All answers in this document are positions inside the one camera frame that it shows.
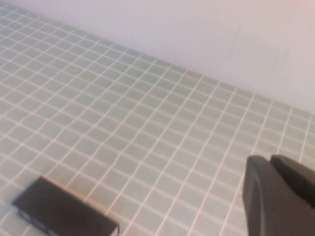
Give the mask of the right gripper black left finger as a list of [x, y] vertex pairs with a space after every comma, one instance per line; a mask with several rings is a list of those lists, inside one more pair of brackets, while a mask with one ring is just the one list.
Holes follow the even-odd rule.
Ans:
[[315, 234], [315, 206], [295, 194], [263, 156], [247, 159], [243, 204], [250, 236]]

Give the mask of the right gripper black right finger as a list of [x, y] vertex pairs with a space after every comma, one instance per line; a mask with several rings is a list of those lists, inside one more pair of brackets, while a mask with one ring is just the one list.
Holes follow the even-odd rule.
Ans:
[[286, 184], [311, 206], [315, 205], [315, 172], [281, 154], [271, 156], [270, 163]]

